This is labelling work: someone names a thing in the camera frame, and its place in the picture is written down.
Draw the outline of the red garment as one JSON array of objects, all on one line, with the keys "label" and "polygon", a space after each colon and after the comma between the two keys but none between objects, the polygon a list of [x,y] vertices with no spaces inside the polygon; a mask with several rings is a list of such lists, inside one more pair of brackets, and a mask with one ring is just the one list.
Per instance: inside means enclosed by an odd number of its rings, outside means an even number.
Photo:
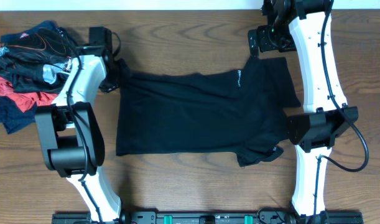
[{"label": "red garment", "polygon": [[24,113],[30,110],[35,104],[37,104],[37,106],[50,105],[58,95],[56,93],[46,93],[41,91],[16,93],[12,87],[12,84],[0,77],[0,96],[8,97]]}]

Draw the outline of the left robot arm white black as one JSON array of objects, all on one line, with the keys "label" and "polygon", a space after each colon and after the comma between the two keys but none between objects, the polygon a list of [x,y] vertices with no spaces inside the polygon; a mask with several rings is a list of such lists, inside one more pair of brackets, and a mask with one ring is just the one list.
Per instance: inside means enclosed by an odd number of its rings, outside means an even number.
[{"label": "left robot arm white black", "polygon": [[68,79],[49,106],[40,106],[35,122],[44,163],[71,183],[88,212],[57,212],[52,223],[130,223],[121,198],[112,189],[103,163],[105,145],[93,111],[98,91],[119,88],[123,68],[113,49],[116,33],[90,27],[89,43],[72,48]]}]

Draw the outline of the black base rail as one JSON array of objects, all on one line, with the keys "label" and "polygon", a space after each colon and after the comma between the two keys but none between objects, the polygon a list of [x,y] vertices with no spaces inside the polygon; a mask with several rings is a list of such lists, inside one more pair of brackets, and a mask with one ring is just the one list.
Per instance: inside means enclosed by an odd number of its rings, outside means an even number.
[{"label": "black base rail", "polygon": [[256,213],[167,213],[167,212],[132,212],[124,213],[119,218],[101,223],[129,224],[363,224],[360,212],[322,212],[306,217],[297,216],[292,212],[260,209]]}]

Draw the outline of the black polo shirt with logo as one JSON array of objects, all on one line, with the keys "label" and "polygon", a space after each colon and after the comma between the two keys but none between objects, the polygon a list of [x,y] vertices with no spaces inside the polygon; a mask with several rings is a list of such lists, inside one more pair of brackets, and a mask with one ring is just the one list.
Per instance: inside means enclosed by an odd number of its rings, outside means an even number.
[{"label": "black polo shirt with logo", "polygon": [[232,152],[241,167],[271,162],[300,101],[284,57],[204,75],[126,72],[116,155]]}]

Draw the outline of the navy blue garment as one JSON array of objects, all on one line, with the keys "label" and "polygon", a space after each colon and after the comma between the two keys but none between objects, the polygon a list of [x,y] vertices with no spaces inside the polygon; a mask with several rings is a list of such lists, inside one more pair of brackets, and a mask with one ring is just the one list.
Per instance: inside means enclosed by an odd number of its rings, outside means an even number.
[{"label": "navy blue garment", "polygon": [[[3,35],[0,38],[0,42],[16,40],[27,35],[34,34],[41,28],[46,28],[49,30],[65,30],[62,27],[57,27],[56,23],[54,23],[53,21],[44,21],[29,30],[25,30],[16,34]],[[63,74],[69,75],[70,65],[71,59],[69,63],[66,65],[66,69],[62,72]],[[35,104],[30,110],[23,113],[17,107],[17,105],[8,97],[0,96],[0,123],[3,124],[7,133],[12,134],[18,132],[35,121],[35,111],[37,107],[39,106]]]}]

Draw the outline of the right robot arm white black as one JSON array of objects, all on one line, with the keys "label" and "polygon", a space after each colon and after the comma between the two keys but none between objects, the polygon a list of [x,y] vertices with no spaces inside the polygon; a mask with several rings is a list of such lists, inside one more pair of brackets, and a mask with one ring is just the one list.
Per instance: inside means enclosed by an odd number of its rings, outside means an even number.
[{"label": "right robot arm white black", "polygon": [[304,86],[304,112],[289,116],[289,139],[296,151],[293,211],[284,223],[361,223],[357,212],[328,212],[323,199],[327,165],[336,138],[355,126],[358,109],[349,106],[340,85],[331,41],[333,1],[264,1],[267,23],[248,32],[251,55],[296,51]]}]

